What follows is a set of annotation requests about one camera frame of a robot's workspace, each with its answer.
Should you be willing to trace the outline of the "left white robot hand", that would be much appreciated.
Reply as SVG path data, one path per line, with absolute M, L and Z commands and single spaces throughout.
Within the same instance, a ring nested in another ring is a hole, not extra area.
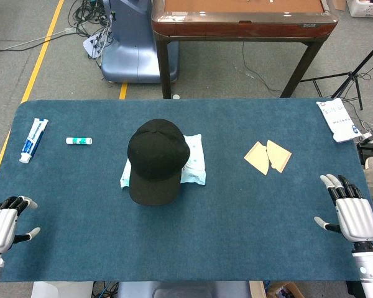
M 28 233 L 16 235 L 17 220 L 26 209 L 36 209 L 38 204 L 25 196 L 11 196 L 0 202 L 0 254 L 7 253 L 13 244 L 31 241 L 40 232 L 35 227 Z

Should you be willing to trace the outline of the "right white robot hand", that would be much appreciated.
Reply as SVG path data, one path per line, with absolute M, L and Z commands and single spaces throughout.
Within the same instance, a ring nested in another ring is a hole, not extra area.
M 352 243 L 373 241 L 373 210 L 363 198 L 360 189 L 342 176 L 321 175 L 338 217 L 337 224 L 325 222 L 316 216 L 314 221 L 321 228 L 340 233 Z

